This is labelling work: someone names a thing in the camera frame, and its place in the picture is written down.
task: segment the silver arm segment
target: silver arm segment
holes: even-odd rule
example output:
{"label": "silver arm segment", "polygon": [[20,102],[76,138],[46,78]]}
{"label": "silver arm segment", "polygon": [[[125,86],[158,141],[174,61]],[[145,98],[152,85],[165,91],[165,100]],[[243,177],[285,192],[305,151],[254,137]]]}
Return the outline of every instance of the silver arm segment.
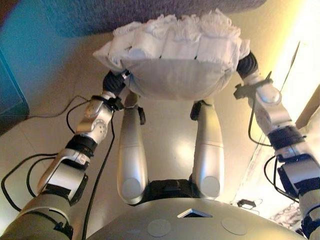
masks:
{"label": "silver arm segment", "polygon": [[200,101],[199,106],[192,182],[202,197],[214,199],[224,188],[224,146],[213,100]]}
{"label": "silver arm segment", "polygon": [[320,165],[312,151],[292,123],[288,111],[281,103],[281,93],[272,83],[262,86],[257,84],[265,81],[253,71],[244,76],[241,69],[240,76],[246,86],[256,85],[253,94],[246,96],[255,98],[254,112],[256,121],[265,135],[268,136],[275,150],[275,156],[280,163],[284,163],[277,170],[286,193],[293,198],[299,198],[299,205],[303,216],[303,233],[311,240],[320,239]]}
{"label": "silver arm segment", "polygon": [[138,100],[139,96],[133,92],[126,97],[118,149],[117,190],[130,205],[141,201],[148,184]]}
{"label": "silver arm segment", "polygon": [[82,196],[85,170],[96,146],[106,137],[107,126],[119,103],[111,92],[92,96],[73,138],[41,177],[37,192],[8,226],[1,240],[71,239],[70,206]]}

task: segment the white towel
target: white towel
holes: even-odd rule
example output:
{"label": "white towel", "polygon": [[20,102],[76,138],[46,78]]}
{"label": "white towel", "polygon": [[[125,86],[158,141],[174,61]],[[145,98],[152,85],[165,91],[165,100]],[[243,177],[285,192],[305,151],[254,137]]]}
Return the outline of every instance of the white towel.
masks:
{"label": "white towel", "polygon": [[128,54],[134,42],[135,31],[141,25],[141,22],[134,21],[113,31],[114,38],[111,42],[108,57],[117,68],[123,68],[121,59]]}
{"label": "white towel", "polygon": [[177,22],[174,15],[150,20],[135,32],[130,59],[157,59],[162,55],[168,30]]}
{"label": "white towel", "polygon": [[153,99],[201,100],[220,92],[249,54],[249,40],[218,9],[201,18],[174,15],[131,23],[95,57],[114,72],[128,69],[131,91]]}
{"label": "white towel", "polygon": [[200,19],[196,15],[182,16],[166,37],[163,59],[195,59],[199,47]]}
{"label": "white towel", "polygon": [[203,34],[197,59],[203,62],[220,63],[223,71],[234,72],[237,69],[242,43],[239,38],[240,29],[232,26],[231,19],[218,9],[202,16],[200,25]]}
{"label": "white towel", "polygon": [[122,73],[125,68],[123,67],[117,67],[117,65],[110,61],[109,59],[109,50],[111,46],[111,41],[109,41],[107,44],[105,44],[103,47],[101,47],[99,50],[95,51],[93,53],[93,56],[99,60],[100,63],[105,65],[108,69],[113,71],[114,73]]}

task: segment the wire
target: wire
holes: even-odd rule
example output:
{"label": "wire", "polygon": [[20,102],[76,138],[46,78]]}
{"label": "wire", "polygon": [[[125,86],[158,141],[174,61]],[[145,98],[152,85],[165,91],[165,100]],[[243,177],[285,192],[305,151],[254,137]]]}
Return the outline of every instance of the wire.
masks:
{"label": "wire", "polygon": [[[265,162],[265,164],[264,164],[263,173],[264,173],[265,178],[268,180],[269,183],[272,184],[272,186],[274,187],[274,189],[275,189],[278,193],[280,193],[280,194],[282,194],[283,196],[285,196],[285,197],[287,197],[287,198],[295,201],[296,203],[299,203],[299,201],[296,200],[294,197],[290,196],[290,195],[287,194],[285,191],[282,191],[280,188],[278,188],[278,187],[276,186],[276,176],[277,176],[277,163],[278,163],[278,159],[275,158],[275,157],[276,157],[276,156],[270,157],[270,158]],[[273,181],[271,181],[270,178],[269,178],[268,175],[267,175],[267,166],[268,166],[269,162],[270,162],[272,159],[274,159],[274,158],[275,158],[275,162],[274,162],[274,170],[273,170]]]}
{"label": "wire", "polygon": [[272,185],[273,185],[274,183],[270,180],[270,178],[269,178],[268,175],[267,175],[267,166],[268,166],[269,162],[270,162],[272,159],[274,159],[275,157],[276,157],[276,156],[270,157],[270,158],[265,162],[264,167],[263,167],[264,176],[265,176],[265,178],[268,180],[268,182],[271,183]]}
{"label": "wire", "polygon": [[32,156],[29,156],[25,159],[23,159],[20,163],[18,163],[9,173],[7,173],[3,179],[1,180],[1,189],[2,189],[2,192],[6,198],[6,200],[9,202],[9,204],[15,209],[17,210],[18,212],[21,211],[21,208],[19,208],[15,203],[14,201],[11,199],[10,195],[8,194],[8,191],[6,189],[6,179],[8,177],[10,177],[10,175],[12,173],[14,173],[22,164],[24,164],[26,161],[30,160],[30,159],[33,159],[33,158],[36,158],[36,157],[52,157],[52,156],[55,156],[57,155],[58,153],[52,153],[52,154],[48,154],[48,153],[39,153],[39,154],[35,154],[35,155],[32,155]]}
{"label": "wire", "polygon": [[255,209],[253,209],[253,208],[252,208],[252,209],[247,209],[247,210],[249,210],[249,212],[250,212],[250,211],[256,212],[257,215],[260,216],[260,211],[258,211],[258,210],[255,210]]}
{"label": "wire", "polygon": [[41,162],[43,160],[49,160],[49,159],[55,159],[55,158],[54,157],[44,157],[44,158],[40,158],[39,160],[35,161],[31,165],[31,167],[29,168],[28,173],[26,175],[26,187],[28,188],[28,191],[31,194],[31,196],[34,197],[34,198],[36,197],[36,195],[34,194],[34,192],[31,189],[31,186],[30,186],[30,174],[31,174],[31,171],[37,165],[37,163],[39,163],[39,162]]}
{"label": "wire", "polygon": [[80,106],[83,105],[83,104],[86,104],[87,102],[89,102],[89,100],[86,99],[86,101],[84,101],[84,102],[82,102],[82,103],[74,106],[73,108],[71,108],[71,109],[67,112],[67,114],[66,114],[66,118],[65,118],[65,120],[66,120],[66,125],[68,126],[68,128],[70,129],[70,131],[71,131],[73,134],[75,133],[75,131],[74,131],[74,130],[72,129],[72,127],[70,126],[70,123],[69,123],[69,114],[70,114],[74,109],[76,109],[77,107],[80,107]]}
{"label": "wire", "polygon": [[248,127],[248,136],[249,136],[249,139],[258,144],[258,145],[262,145],[262,146],[267,146],[267,147],[272,147],[272,145],[269,145],[269,144],[264,144],[264,143],[261,143],[261,142],[258,142],[256,140],[254,140],[252,137],[251,137],[251,126],[252,126],[252,121],[254,119],[254,114],[255,114],[255,108],[256,108],[256,98],[253,97],[253,104],[252,104],[252,110],[251,110],[251,115],[250,115],[250,121],[249,121],[249,127]]}
{"label": "wire", "polygon": [[257,200],[254,200],[253,202],[258,207],[259,205],[261,205],[264,202],[264,200],[262,198],[258,198]]}
{"label": "wire", "polygon": [[285,196],[285,197],[287,197],[287,198],[295,201],[296,203],[299,203],[299,201],[296,200],[294,197],[290,196],[289,194],[287,194],[286,192],[282,191],[280,188],[278,188],[278,187],[276,186],[277,163],[278,163],[278,159],[275,158],[275,161],[274,161],[274,171],[273,171],[273,187],[274,187],[274,189],[275,189],[278,193],[282,194],[283,196]]}
{"label": "wire", "polygon": [[299,46],[300,46],[300,41],[298,42],[298,45],[296,46],[296,49],[295,49],[294,54],[293,54],[293,56],[292,56],[291,64],[290,64],[290,67],[289,67],[288,72],[286,73],[286,76],[285,76],[285,79],[284,79],[284,81],[283,81],[283,84],[282,84],[282,87],[281,87],[281,89],[280,89],[280,92],[282,92],[282,89],[284,88],[285,83],[287,82],[287,79],[288,79],[288,76],[289,76],[289,74],[290,74],[291,68],[292,68],[292,66],[293,66],[293,64],[294,64],[294,62],[295,62],[295,60],[296,60],[296,56],[297,56],[297,52],[298,52]]}
{"label": "wire", "polygon": [[93,186],[93,189],[92,189],[92,193],[91,193],[91,197],[90,197],[90,200],[89,200],[89,203],[88,203],[88,207],[87,207],[87,210],[86,210],[86,213],[85,213],[85,218],[84,218],[84,223],[83,223],[83,230],[82,230],[82,240],[85,240],[86,239],[86,236],[87,236],[87,227],[88,227],[88,222],[89,222],[89,217],[90,217],[90,212],[91,212],[91,207],[92,207],[92,204],[93,204],[93,201],[94,201],[94,198],[95,198],[95,195],[96,195],[96,191],[97,191],[97,186],[98,186],[98,183],[99,183],[99,180],[100,180],[100,177],[101,177],[101,174],[105,168],[105,165],[107,163],[107,159],[108,159],[108,156],[110,154],[110,151],[111,151],[111,148],[112,148],[112,145],[114,144],[114,140],[115,140],[115,130],[114,130],[114,123],[113,123],[113,118],[114,118],[114,115],[112,115],[111,117],[111,131],[112,131],[112,140],[111,140],[111,143],[109,145],[109,149],[105,155],[105,158],[103,160],[103,163],[100,167],[100,170],[99,170],[99,173],[95,179],[95,182],[94,182],[94,186]]}
{"label": "wire", "polygon": [[58,112],[58,113],[56,113],[56,114],[52,114],[52,115],[30,115],[30,116],[27,117],[27,120],[28,120],[28,119],[33,119],[33,118],[48,119],[48,118],[58,117],[58,116],[62,115],[62,114],[68,109],[68,107],[71,105],[71,103],[72,103],[76,98],[81,98],[81,99],[83,99],[83,100],[88,101],[88,99],[86,99],[85,97],[80,96],[80,95],[76,95],[76,96],[74,96],[74,97],[70,100],[70,102],[64,107],[64,109],[63,109],[62,111],[60,111],[60,112]]}

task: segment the bright light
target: bright light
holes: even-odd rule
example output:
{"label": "bright light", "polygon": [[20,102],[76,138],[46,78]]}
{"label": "bright light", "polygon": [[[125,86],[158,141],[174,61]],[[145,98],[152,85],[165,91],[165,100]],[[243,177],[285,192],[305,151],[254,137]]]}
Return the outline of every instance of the bright light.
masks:
{"label": "bright light", "polygon": [[298,119],[320,84],[319,12],[320,1],[307,0],[303,3],[272,72],[274,85],[280,90],[300,42],[294,64],[282,90],[282,103],[293,122]]}

